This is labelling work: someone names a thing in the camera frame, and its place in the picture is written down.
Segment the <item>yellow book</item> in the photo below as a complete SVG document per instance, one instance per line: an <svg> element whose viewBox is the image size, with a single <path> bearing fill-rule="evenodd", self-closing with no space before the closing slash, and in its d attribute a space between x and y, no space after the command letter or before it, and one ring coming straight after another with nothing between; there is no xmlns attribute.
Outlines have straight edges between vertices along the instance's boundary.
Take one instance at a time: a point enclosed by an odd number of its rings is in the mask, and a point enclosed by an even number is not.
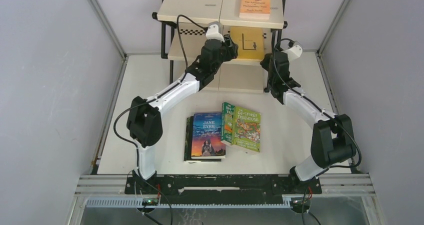
<svg viewBox="0 0 424 225"><path fill-rule="evenodd" d="M264 58L264 38L261 28L231 26L229 35L233 42L238 45L238 59L262 60Z"/></svg>

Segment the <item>dark green treehouse book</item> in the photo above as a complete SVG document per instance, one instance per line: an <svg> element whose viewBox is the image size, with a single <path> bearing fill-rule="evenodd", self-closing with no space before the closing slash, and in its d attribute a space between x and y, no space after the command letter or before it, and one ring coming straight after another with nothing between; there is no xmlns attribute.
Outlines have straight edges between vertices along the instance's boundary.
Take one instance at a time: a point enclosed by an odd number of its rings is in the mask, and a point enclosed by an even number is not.
<svg viewBox="0 0 424 225"><path fill-rule="evenodd" d="M228 102L222 103L221 142L227 146L232 145L234 110L234 105Z"/></svg>

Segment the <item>orange paperback book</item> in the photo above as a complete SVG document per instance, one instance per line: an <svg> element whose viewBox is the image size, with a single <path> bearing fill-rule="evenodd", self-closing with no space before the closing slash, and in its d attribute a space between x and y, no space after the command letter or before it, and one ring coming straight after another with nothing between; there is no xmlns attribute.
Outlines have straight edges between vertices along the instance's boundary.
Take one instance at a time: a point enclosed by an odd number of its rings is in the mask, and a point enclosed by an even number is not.
<svg viewBox="0 0 424 225"><path fill-rule="evenodd" d="M241 19L268 20L271 16L271 0L240 0Z"/></svg>

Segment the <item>light green treehouse book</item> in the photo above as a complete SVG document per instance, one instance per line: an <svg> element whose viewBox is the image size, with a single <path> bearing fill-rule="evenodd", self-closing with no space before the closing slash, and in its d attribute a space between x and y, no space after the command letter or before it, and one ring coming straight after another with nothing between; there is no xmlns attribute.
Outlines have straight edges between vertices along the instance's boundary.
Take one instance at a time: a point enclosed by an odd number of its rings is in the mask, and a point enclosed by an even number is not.
<svg viewBox="0 0 424 225"><path fill-rule="evenodd" d="M246 153L261 151L261 113L241 106L234 107L231 146Z"/></svg>

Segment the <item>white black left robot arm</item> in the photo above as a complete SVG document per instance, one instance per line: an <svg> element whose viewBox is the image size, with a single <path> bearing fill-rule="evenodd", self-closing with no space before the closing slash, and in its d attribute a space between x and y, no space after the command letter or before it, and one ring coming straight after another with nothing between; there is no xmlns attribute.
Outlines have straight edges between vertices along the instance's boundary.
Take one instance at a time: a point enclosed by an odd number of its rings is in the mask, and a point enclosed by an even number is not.
<svg viewBox="0 0 424 225"><path fill-rule="evenodd" d="M126 127L135 143L137 187L149 194L156 188L155 144L163 135L163 116L190 95L201 91L213 80L221 65L237 58L238 46L230 35L222 40L208 38L201 53L186 72L158 94L135 97L131 102Z"/></svg>

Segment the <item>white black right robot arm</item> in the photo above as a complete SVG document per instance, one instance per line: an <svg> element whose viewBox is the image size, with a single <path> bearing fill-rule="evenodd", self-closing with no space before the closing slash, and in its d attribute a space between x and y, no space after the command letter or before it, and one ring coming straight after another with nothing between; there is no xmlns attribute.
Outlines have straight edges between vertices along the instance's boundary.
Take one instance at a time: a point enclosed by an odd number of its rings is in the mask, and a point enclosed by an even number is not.
<svg viewBox="0 0 424 225"><path fill-rule="evenodd" d="M312 129L310 156L292 167L289 188L302 193L309 180L360 154L354 139L352 121L346 114L325 111L306 96L301 85L290 76L290 62L283 51L268 53L260 62L268 72L267 86L282 105L295 111Z"/></svg>

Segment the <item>cream three-tier shelf rack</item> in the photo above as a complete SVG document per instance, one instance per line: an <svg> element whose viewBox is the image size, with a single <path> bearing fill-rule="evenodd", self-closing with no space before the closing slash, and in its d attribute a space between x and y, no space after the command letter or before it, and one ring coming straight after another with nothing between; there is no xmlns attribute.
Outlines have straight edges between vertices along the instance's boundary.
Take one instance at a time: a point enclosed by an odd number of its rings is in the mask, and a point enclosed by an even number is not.
<svg viewBox="0 0 424 225"><path fill-rule="evenodd" d="M221 34L230 35L230 27L261 28L264 55L272 51L287 26L284 18L285 0L270 0L268 20L239 17L241 0L162 0L152 17L171 28L170 49L161 51L171 63L192 63L206 42L205 28L213 22L221 24ZM262 60L233 59L218 70L208 90L221 92L262 93L266 87Z"/></svg>

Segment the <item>dark black-green book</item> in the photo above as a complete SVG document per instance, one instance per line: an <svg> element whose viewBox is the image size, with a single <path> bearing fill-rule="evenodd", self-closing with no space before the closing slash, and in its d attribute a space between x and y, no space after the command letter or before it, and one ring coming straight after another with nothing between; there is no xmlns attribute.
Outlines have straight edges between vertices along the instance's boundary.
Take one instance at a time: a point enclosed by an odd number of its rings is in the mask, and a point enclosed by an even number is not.
<svg viewBox="0 0 424 225"><path fill-rule="evenodd" d="M185 129L185 144L184 144L184 157L183 161L188 164L195 163L217 163L221 162L222 159L194 159L191 157L192 152L192 138L193 138L193 123L194 117L188 117L186 119L186 129Z"/></svg>

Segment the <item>Jane Eyre blue book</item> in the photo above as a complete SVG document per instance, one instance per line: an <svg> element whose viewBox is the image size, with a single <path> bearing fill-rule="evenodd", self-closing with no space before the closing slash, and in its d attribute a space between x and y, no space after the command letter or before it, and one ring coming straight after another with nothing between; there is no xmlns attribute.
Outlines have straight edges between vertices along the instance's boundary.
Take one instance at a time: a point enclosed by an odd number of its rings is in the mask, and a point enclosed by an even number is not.
<svg viewBox="0 0 424 225"><path fill-rule="evenodd" d="M191 159L211 161L226 157L226 145L221 141L222 124L221 112L193 115Z"/></svg>

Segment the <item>black mounting base rail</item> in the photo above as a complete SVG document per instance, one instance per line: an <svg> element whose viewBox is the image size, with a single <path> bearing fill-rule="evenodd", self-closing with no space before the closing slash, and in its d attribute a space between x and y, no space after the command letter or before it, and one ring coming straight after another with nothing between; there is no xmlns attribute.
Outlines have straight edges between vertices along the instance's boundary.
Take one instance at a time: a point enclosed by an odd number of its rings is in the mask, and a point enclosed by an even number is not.
<svg viewBox="0 0 424 225"><path fill-rule="evenodd" d="M285 195L322 194L318 178L297 181L291 174L154 174L143 180L131 172L126 195L152 195L165 205L281 205Z"/></svg>

